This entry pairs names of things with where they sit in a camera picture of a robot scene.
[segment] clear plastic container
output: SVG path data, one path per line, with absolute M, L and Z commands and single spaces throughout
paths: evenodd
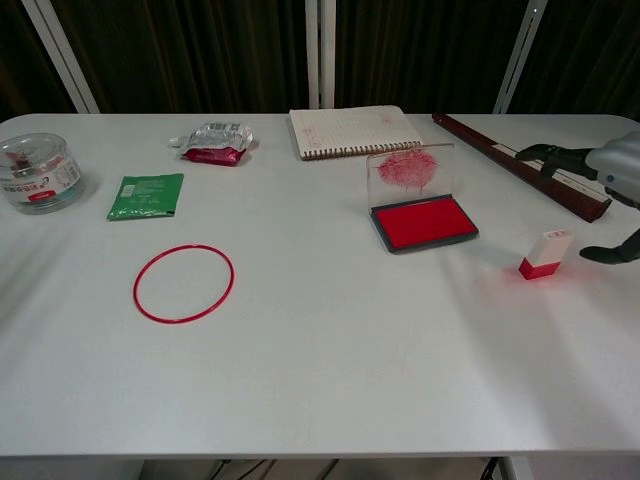
M 62 137 L 33 133 L 0 143 L 0 190 L 19 212 L 41 214 L 77 200 L 84 180 Z

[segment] product label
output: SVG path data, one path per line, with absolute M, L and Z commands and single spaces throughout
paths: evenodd
M 73 158 L 59 156 L 55 166 L 46 173 L 24 178 L 0 178 L 0 188 L 11 202 L 40 202 L 71 188 L 80 178 Z

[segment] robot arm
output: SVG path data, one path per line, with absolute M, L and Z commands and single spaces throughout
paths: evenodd
M 640 132 L 631 132 L 594 149 L 533 145 L 518 152 L 516 159 L 541 160 L 542 177 L 551 178 L 557 169 L 561 169 L 596 180 L 615 200 L 640 210 Z M 640 230 L 615 248 L 587 247 L 580 255 L 610 265 L 638 260 Z

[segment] red rubber band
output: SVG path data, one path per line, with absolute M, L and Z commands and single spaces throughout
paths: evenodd
M 224 259 L 225 262 L 227 262 L 231 276 L 229 277 L 229 285 L 227 285 L 226 290 L 224 291 L 222 296 L 218 300 L 216 300 L 216 303 L 211 305 L 206 310 L 203 310 L 200 313 L 196 313 L 195 315 L 191 315 L 190 317 L 162 318 L 162 317 L 153 315 L 152 313 L 149 313 L 140 304 L 140 300 L 138 299 L 138 286 L 140 285 L 140 281 L 142 280 L 142 277 L 144 276 L 145 273 L 147 273 L 147 270 L 149 270 L 149 268 L 161 258 L 164 258 L 167 255 L 171 255 L 172 253 L 179 252 L 180 250 L 190 250 L 190 249 L 208 250 L 209 252 L 213 252 L 216 255 L 219 255 Z M 169 250 L 159 253 L 158 255 L 153 257 L 151 260 L 149 260 L 144 267 L 142 267 L 142 270 L 140 270 L 140 272 L 138 273 L 138 276 L 136 277 L 136 281 L 133 283 L 133 302 L 136 304 L 136 307 L 138 307 L 138 310 L 140 310 L 140 313 L 142 313 L 145 317 L 150 318 L 154 322 L 165 323 L 170 325 L 177 324 L 177 323 L 193 322 L 194 320 L 197 320 L 213 312 L 216 308 L 218 308 L 222 304 L 222 302 L 224 302 L 227 299 L 227 297 L 229 296 L 229 292 L 231 292 L 231 289 L 233 288 L 234 280 L 235 280 L 235 272 L 233 270 L 233 264 L 231 263 L 231 260 L 229 260 L 229 257 L 227 257 L 223 252 L 221 252 L 217 248 L 211 247 L 209 245 L 197 245 L 197 244 L 180 245 L 178 247 L 173 247 L 173 248 L 170 248 Z

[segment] white table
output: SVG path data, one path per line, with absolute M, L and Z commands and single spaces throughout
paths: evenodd
M 519 149 L 599 146 L 610 116 L 458 115 Z M 238 168 L 177 161 L 168 138 L 241 119 Z M 45 216 L 0 203 L 0 456 L 476 455 L 640 452 L 640 262 L 603 266 L 640 215 L 587 224 L 456 144 L 456 197 L 476 240 L 387 253 L 362 158 L 303 163 L 286 115 L 29 115 L 0 138 L 67 139 L 94 187 Z M 174 218 L 109 223 L 122 175 L 184 172 Z M 516 268 L 543 231 L 577 241 L 553 277 Z M 135 274 L 183 243 L 232 258 L 228 301 L 166 326 Z M 187 292 L 179 282 L 177 293 Z M 162 302 L 153 294 L 150 302 Z

